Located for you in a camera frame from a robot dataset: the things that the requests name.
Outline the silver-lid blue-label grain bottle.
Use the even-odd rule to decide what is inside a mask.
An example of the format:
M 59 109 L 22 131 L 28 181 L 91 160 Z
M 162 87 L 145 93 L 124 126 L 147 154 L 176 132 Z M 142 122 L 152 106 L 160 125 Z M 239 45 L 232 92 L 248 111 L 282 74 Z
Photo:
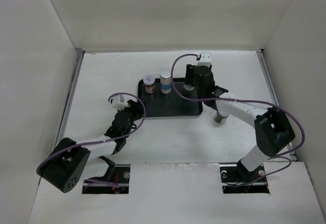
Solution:
M 163 70 L 160 73 L 160 90 L 163 94 L 171 92 L 171 71 Z

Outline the white-lid orange-label sauce jar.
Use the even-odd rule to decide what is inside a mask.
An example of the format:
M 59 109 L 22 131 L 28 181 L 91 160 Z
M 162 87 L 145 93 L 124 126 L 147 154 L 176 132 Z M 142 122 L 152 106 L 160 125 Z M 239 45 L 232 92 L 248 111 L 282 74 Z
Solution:
M 145 75 L 143 77 L 143 84 L 145 88 L 145 92 L 147 94 L 155 93 L 156 86 L 155 86 L 155 78 L 152 75 Z

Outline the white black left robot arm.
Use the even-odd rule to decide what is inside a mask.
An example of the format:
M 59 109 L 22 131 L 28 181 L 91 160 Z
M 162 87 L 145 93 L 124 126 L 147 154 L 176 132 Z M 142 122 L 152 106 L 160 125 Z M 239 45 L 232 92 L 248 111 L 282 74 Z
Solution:
M 114 120 L 106 133 L 96 139 L 78 143 L 69 137 L 63 138 L 40 163 L 36 173 L 63 193 L 71 191 L 79 180 L 86 176 L 85 167 L 93 159 L 103 159 L 107 165 L 97 170 L 97 177 L 86 177 L 89 183 L 104 183 L 117 187 L 110 182 L 114 178 L 115 164 L 107 158 L 108 155 L 119 153 L 126 145 L 127 138 L 135 133 L 140 126 L 135 121 L 144 122 L 146 108 L 141 100 L 128 100 L 117 110 Z

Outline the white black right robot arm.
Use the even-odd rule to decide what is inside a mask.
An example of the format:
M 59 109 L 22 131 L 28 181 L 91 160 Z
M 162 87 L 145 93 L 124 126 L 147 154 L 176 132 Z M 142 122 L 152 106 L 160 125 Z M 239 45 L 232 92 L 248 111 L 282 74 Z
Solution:
M 267 108 L 252 102 L 239 102 L 227 89 L 215 85 L 211 65 L 187 64 L 185 87 L 194 87 L 198 99 L 216 110 L 217 116 L 232 115 L 255 130 L 256 145 L 237 162 L 236 175 L 242 181 L 250 180 L 266 160 L 276 156 L 295 139 L 295 133 L 286 114 L 275 105 Z

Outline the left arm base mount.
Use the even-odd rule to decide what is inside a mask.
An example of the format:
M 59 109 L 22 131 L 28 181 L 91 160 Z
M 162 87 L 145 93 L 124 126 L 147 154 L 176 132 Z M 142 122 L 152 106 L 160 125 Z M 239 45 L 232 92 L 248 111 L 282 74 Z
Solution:
M 115 164 L 105 156 L 99 160 L 105 172 L 84 180 L 82 194 L 129 194 L 130 164 Z

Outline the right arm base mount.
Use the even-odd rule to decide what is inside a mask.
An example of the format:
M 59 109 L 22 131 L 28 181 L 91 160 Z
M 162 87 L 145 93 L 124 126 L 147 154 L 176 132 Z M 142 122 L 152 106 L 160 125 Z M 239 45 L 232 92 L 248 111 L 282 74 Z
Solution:
M 267 193 L 269 186 L 265 168 L 261 164 L 253 172 L 248 172 L 238 163 L 221 163 L 220 176 L 224 194 Z

